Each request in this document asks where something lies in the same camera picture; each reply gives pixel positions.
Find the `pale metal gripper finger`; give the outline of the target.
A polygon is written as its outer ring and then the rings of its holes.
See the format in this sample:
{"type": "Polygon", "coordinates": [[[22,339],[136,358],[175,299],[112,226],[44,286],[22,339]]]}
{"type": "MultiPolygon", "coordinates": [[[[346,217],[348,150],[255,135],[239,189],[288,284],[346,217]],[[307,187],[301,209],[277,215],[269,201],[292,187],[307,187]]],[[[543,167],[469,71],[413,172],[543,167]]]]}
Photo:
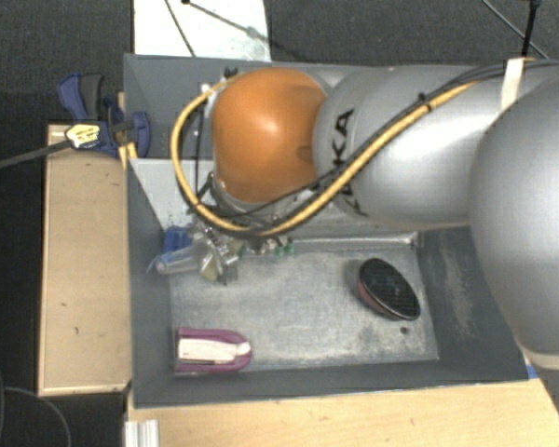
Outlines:
{"type": "Polygon", "coordinates": [[[200,275],[208,281],[216,281],[219,277],[217,258],[212,252],[208,252],[201,261],[200,275]]]}
{"type": "Polygon", "coordinates": [[[239,257],[236,254],[219,256],[219,279],[223,284],[228,284],[238,277],[239,257]]]}

